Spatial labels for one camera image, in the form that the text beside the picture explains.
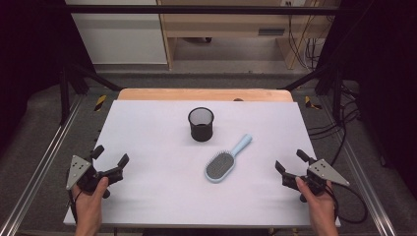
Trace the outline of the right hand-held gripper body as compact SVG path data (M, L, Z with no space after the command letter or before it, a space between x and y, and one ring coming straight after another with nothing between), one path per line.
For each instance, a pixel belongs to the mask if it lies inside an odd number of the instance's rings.
M309 163L306 175L299 177L306 183L310 191L315 196L322 194L325 191L327 181L330 181L332 184L339 184L345 187L350 186L350 182L342 177L342 175L331 167L330 164L324 159L315 160L313 158L308 158L305 162ZM296 175L287 173L285 168L282 166L281 177L283 186L299 191L295 180Z

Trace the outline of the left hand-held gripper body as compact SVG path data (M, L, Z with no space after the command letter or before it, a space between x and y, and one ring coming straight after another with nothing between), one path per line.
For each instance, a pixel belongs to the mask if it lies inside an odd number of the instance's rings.
M92 194L103 177L108 178L109 186L123 179L124 168L121 169L116 165L106 171L97 171L93 166L95 160L91 157L82 158L77 155L72 157L66 183L67 190L71 190L77 185L82 191Z

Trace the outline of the light blue hairbrush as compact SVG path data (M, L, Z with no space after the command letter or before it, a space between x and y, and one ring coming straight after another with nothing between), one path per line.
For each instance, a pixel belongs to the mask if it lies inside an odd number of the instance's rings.
M234 168L235 159L238 153L251 141L252 136L246 134L232 150L222 150L218 152L206 166L205 175L207 179L212 183L221 182Z

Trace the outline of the black mesh pen holder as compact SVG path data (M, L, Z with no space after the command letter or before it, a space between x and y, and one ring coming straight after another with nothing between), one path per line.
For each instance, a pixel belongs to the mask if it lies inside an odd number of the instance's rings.
M190 111L188 121L191 137L197 142L207 142L213 135L214 115L206 107L196 107Z

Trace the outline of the person's right hand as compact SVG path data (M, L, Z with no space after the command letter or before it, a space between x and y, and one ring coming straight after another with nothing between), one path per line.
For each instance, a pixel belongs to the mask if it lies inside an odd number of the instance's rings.
M307 200L311 219L334 222L334 201L332 197L328 193L316 196L300 177L296 177L295 180L298 190Z

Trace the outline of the person's left hand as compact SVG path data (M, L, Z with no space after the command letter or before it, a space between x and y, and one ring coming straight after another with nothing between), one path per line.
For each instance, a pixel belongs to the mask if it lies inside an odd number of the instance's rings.
M77 185L72 188L79 222L101 220L101 202L107 187L108 178L103 177L92 194L82 191Z

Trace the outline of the white table board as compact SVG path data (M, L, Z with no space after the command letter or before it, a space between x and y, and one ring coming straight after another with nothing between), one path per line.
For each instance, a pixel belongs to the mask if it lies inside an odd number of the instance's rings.
M116 100L98 138L104 147L98 170L130 157L123 180L103 202L103 223L122 227L294 227L309 223L298 192L281 183L278 160L303 175L298 149L313 155L295 102L207 101L214 114L207 142L192 139L188 115L197 101ZM244 135L252 141L219 183L205 169Z

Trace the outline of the black curtain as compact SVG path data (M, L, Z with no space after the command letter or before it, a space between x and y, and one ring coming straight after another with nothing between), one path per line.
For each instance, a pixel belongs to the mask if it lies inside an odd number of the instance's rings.
M93 65L73 17L54 11L66 0L0 0L0 151L27 111L29 98L59 83L67 65Z
M340 0L320 65L359 84L383 156L417 197L417 0Z

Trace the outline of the white cabinet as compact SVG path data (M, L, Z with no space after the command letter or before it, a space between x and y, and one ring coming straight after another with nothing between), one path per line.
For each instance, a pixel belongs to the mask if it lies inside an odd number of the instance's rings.
M93 65L166 64L158 14L73 14Z

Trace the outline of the light wooden desk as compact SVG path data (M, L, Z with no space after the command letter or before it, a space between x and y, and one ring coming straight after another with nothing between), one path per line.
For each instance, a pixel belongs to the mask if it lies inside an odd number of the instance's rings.
M159 6L337 7L341 0L156 0ZM163 34L180 37L274 38L286 67L294 69L310 37L325 38L331 21L325 16L162 14Z

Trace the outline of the aluminium floor rail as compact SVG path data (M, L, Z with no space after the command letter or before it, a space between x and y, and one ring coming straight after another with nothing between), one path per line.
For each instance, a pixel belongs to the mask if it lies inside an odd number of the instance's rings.
M62 146L68 131L79 112L80 105L82 104L85 97L83 95L76 95L67 118L63 124L58 126L57 131L54 134L53 139L48 145L42 159L39 161L36 169L34 170L31 178L26 185L23 193L19 200L15 204L12 212L8 218L4 221L0 227L0 236L15 236L17 233L24 217L26 216L30 205L36 196L38 189L40 188L46 173L49 170L51 163L53 162L59 148Z
M353 101L348 101L341 108L341 125L342 130L336 136L340 142L340 151L344 154L344 159L349 170L353 175L354 182L359 193L364 200L370 217L373 219L380 236L397 236L397 233L389 219L386 210L375 190L372 186L364 167L361 165L358 155L355 153L353 145L350 143L349 135L351 132L347 130L347 119L357 113L357 107Z

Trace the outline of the black frame stand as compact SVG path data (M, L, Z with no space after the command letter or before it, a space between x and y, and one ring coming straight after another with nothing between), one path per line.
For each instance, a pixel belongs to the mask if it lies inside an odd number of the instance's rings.
M59 74L61 94L61 125L65 124L70 117L71 108L69 87L72 87L76 94L87 94L89 91L89 86L86 83L85 78L93 79L95 82L113 91L121 91L123 89L122 87L119 87L98 75L95 71L84 68L81 65L68 64L64 66Z
M336 65L332 63L324 64L315 71L303 76L301 79L284 86L284 90L293 91L300 86L306 84L312 79L318 79L318 83L315 87L315 93L317 95L326 95L332 90L332 107L331 117L337 125L341 124L341 94L342 94L342 71Z

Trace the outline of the black horizontal frame bar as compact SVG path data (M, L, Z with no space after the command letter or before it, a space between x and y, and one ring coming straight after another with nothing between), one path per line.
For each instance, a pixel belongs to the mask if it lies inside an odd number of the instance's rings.
M219 14L219 15L337 15L340 8L249 6L65 5L70 13L86 14Z

